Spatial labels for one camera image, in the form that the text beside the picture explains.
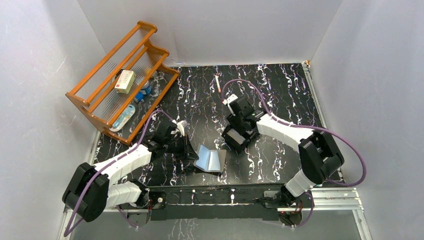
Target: clear corrugated panel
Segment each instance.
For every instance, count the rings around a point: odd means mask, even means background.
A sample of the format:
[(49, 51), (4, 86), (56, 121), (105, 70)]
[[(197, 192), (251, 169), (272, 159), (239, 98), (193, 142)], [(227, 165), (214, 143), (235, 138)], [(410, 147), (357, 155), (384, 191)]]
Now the clear corrugated panel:
[(135, 80), (128, 94), (117, 93), (112, 89), (99, 106), (93, 111), (93, 114), (101, 119), (109, 122), (111, 118), (118, 112), (119, 108), (125, 103), (128, 97), (134, 92), (136, 87), (143, 81), (149, 71), (153, 68), (157, 61), (151, 60), (147, 53), (134, 64), (130, 69), (135, 72)]
[(124, 60), (124, 58), (133, 50), (149, 31), (140, 28), (124, 43), (112, 57), (76, 92), (76, 95), (82, 99), (87, 99), (97, 87), (106, 79), (106, 77)]

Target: metal frame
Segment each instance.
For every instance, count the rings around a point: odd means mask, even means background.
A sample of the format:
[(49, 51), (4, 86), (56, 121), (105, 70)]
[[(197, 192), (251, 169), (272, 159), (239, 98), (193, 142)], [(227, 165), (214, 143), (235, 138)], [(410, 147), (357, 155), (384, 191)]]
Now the metal frame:
[[(315, 93), (315, 88), (312, 82), (311, 73), (309, 71), (308, 65), (305, 62), (302, 62), (303, 71), (306, 76), (306, 81), (309, 85), (309, 89), (311, 90), (312, 97), (315, 101), (315, 105), (318, 111), (319, 118), (322, 122), (322, 125), (324, 127), (326, 126), (326, 122), (323, 117), (323, 113), (321, 111), (320, 104), (317, 99), (317, 95)], [(91, 151), (89, 153), (89, 157), (87, 159), (87, 162), (89, 164), (94, 163), (95, 159), (95, 152), (97, 150), (97, 143), (99, 141), (100, 132), (97, 131), (94, 138), (93, 138), (93, 145), (91, 148)], [(342, 177), (342, 172), (340, 169), (338, 170), (340, 178)], [(358, 191), (355, 187), (317, 187), (313, 188), (312, 190), (312, 196), (314, 199), (315, 207), (314, 211), (334, 211), (334, 210), (351, 210), (356, 222), (356, 226), (360, 235), (360, 238), (362, 240), (371, 240), (371, 233), (368, 229), (367, 221), (364, 216), (364, 208), (361, 202), (361, 199), (358, 195)], [(282, 207), (278, 208), (278, 211), (292, 211), (292, 208), (289, 207)], [(303, 210), (310, 211), (311, 208), (305, 207)], [(72, 210), (70, 208), (65, 208), (63, 213), (63, 220), (62, 225), (60, 228), (60, 233), (58, 236), (58, 240), (69, 240), (71, 235), (68, 237), (63, 237), (63, 233), (66, 228), (66, 224), (71, 218)], [(112, 213), (119, 213), (117, 209), (105, 209), (104, 212), (112, 212)], [(148, 211), (146, 209), (128, 209), (125, 210), (127, 213), (147, 213)]]

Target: robotic arm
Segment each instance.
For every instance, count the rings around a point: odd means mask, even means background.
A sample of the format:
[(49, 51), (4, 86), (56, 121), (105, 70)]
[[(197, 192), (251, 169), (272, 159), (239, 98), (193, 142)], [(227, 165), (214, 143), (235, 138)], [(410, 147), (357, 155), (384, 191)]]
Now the robotic arm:
[(226, 118), (229, 125), (222, 137), (236, 151), (241, 152), (254, 138), (263, 134), (287, 144), (299, 153), (300, 171), (279, 192), (267, 197), (277, 206), (292, 205), (301, 194), (322, 184), (345, 162), (333, 136), (327, 132), (278, 123), (265, 111), (255, 110), (245, 97), (238, 98), (232, 94), (223, 103), (231, 114)]
[[(178, 123), (163, 121), (153, 134), (144, 138), (141, 145), (135, 144), (121, 154), (94, 165), (82, 163), (73, 174), (62, 201), (86, 222), (95, 220), (104, 209), (117, 205), (130, 203), (136, 207), (145, 207), (149, 203), (149, 189), (145, 185), (137, 180), (122, 184), (115, 183), (123, 176), (160, 158), (165, 153), (174, 154), (177, 160), (197, 160), (199, 157), (185, 133), (186, 126), (186, 121)], [(96, 177), (79, 208), (75, 209), (88, 181), (95, 173), (113, 161), (116, 162)]]

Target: black and white marble surface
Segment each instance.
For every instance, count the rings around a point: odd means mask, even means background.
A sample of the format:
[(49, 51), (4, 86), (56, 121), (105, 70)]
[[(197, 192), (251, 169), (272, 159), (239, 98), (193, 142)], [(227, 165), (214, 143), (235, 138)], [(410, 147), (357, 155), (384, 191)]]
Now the black and white marble surface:
[[(167, 112), (177, 121), (188, 122), (188, 134), (194, 149), (203, 144), (209, 149), (225, 149), (226, 163), (222, 173), (207, 173), (194, 167), (193, 161), (176, 161), (170, 154), (156, 159), (121, 179), (137, 179), (147, 186), (196, 186), (285, 183), (300, 169), (299, 154), (287, 145), (268, 136), (260, 136), (244, 153), (237, 155), (221, 137), (230, 113), (222, 104), (215, 75), (221, 88), (232, 79), (245, 79), (255, 84), (266, 98), (269, 109), (278, 117), (302, 125), (322, 126), (311, 90), (300, 63), (220, 65), (180, 67), (180, 77), (166, 93), (158, 109)], [(134, 129), (169, 79), (159, 74), (152, 80), (153, 93), (137, 105), (137, 112), (125, 129)], [(259, 97), (245, 83), (236, 82), (225, 89), (229, 94), (246, 96), (248, 101), (260, 107)], [(149, 126), (153, 130), (163, 119), (158, 114)], [(105, 161), (128, 146), (101, 135), (95, 163)], [(333, 180), (339, 180), (337, 173)]]

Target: black marble table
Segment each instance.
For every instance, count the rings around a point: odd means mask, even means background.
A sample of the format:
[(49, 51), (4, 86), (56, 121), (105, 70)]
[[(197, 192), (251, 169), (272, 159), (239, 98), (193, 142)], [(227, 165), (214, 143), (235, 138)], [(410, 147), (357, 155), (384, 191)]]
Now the black marble table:
[[(190, 160), (176, 161), (171, 154), (156, 159), (125, 176), (126, 180), (137, 179), (147, 186), (197, 186), (285, 183), (300, 169), (299, 154), (287, 145), (268, 136), (260, 136), (252, 142), (244, 153), (237, 155), (221, 137), (227, 126), (229, 110), (222, 104), (218, 93), (215, 75), (219, 76), (220, 86), (232, 79), (245, 79), (255, 84), (266, 98), (269, 109), (278, 117), (302, 125), (322, 127), (311, 90), (300, 63), (220, 65), (180, 67), (180, 77), (166, 93), (158, 106), (177, 121), (186, 120), (188, 134), (194, 149), (203, 144), (209, 149), (225, 149), (226, 163), (222, 173), (207, 173), (194, 166)], [(137, 106), (134, 123), (127, 123), (128, 131), (134, 129), (143, 117), (149, 103), (160, 93), (167, 77), (159, 74), (152, 80), (152, 96)], [(246, 96), (256, 107), (259, 97), (246, 83), (236, 82), (225, 91), (226, 96), (236, 94)], [(153, 130), (164, 118), (158, 114), (152, 119)], [(95, 163), (105, 161), (125, 150), (128, 146), (101, 135)], [(340, 177), (335, 173), (333, 180)]]

